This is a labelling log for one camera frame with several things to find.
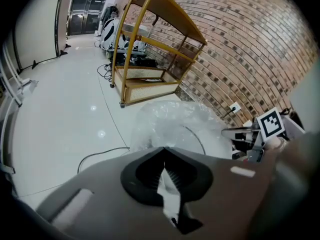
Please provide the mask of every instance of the plastic bag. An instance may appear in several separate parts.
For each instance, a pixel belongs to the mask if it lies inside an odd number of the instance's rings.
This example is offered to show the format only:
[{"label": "plastic bag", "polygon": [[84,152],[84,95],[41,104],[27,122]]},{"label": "plastic bag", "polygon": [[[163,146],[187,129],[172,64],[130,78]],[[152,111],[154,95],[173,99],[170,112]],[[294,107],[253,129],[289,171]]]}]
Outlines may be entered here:
[{"label": "plastic bag", "polygon": [[232,158],[232,143],[221,135],[227,125],[208,107],[188,101],[155,101],[138,112],[130,150],[176,147],[202,155]]}]

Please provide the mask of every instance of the brick wall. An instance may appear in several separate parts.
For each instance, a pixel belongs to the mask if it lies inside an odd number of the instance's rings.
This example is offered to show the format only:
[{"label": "brick wall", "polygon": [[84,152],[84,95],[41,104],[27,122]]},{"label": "brick wall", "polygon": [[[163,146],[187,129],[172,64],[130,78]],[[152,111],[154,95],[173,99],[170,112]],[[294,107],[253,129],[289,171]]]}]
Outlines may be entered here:
[{"label": "brick wall", "polygon": [[[128,0],[116,0],[122,11]],[[308,24],[291,0],[175,0],[198,26],[208,45],[183,83],[218,116],[237,101],[241,111],[225,119],[241,126],[252,117],[277,106],[291,107],[290,91],[318,57],[318,46]],[[134,23],[140,7],[132,5],[126,17]],[[155,15],[148,12],[143,25],[150,27]],[[179,32],[159,19],[151,37],[178,47]],[[182,51],[196,52],[198,43],[187,39]],[[168,66],[172,54],[156,47],[147,53]],[[171,68],[181,75],[180,59]]]}]

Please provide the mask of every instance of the glossy floor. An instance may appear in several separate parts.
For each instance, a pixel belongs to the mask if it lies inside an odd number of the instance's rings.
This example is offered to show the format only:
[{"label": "glossy floor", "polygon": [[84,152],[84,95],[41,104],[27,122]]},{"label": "glossy floor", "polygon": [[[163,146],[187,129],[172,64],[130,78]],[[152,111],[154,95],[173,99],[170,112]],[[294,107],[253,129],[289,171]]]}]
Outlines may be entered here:
[{"label": "glossy floor", "polygon": [[[18,111],[13,133],[13,183],[33,209],[55,188],[77,174],[81,159],[117,147],[130,147],[135,116],[147,102],[174,100],[175,94],[121,109],[116,88],[97,74],[107,63],[93,35],[72,36],[67,55],[28,68],[23,78],[38,80]],[[118,149],[86,160],[81,169],[121,156]]]}]

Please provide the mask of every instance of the wall switch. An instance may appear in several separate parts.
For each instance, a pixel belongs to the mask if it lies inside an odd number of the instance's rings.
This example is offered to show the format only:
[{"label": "wall switch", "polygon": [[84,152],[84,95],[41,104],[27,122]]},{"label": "wall switch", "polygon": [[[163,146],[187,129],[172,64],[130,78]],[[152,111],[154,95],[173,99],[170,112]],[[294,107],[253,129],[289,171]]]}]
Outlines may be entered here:
[{"label": "wall switch", "polygon": [[232,110],[233,108],[235,108],[235,110],[232,111],[233,113],[236,113],[236,112],[238,112],[238,111],[241,109],[241,107],[240,107],[240,105],[238,104],[238,102],[233,103],[231,106],[229,106],[229,108],[230,108],[231,110]]}]

